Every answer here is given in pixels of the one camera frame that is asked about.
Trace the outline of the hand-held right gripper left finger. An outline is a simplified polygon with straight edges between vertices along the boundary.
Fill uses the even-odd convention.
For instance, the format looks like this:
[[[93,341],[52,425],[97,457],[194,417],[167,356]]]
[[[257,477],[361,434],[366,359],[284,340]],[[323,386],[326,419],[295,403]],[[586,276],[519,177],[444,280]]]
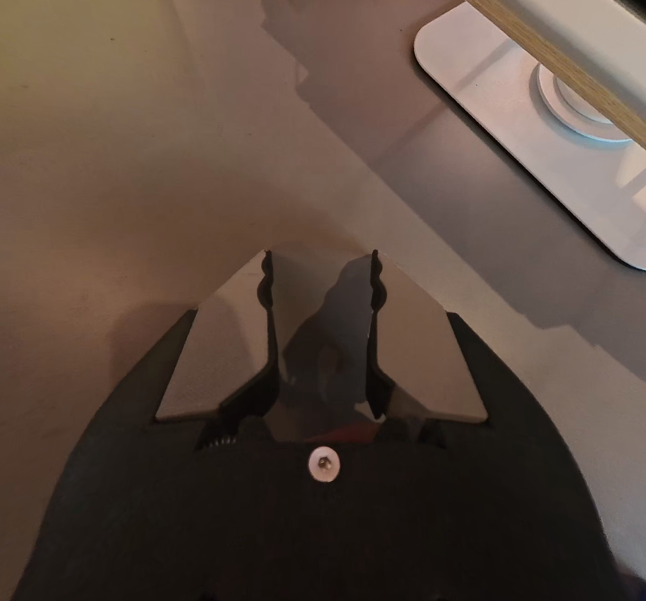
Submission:
[[[257,253],[197,308],[158,421],[265,416],[279,395],[270,250]]]

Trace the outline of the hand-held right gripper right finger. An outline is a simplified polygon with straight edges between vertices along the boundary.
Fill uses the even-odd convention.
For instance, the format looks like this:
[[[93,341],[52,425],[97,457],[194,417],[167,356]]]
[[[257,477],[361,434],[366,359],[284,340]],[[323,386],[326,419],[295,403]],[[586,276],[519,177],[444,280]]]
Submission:
[[[489,415],[448,312],[374,250],[366,400],[376,419],[484,422]]]

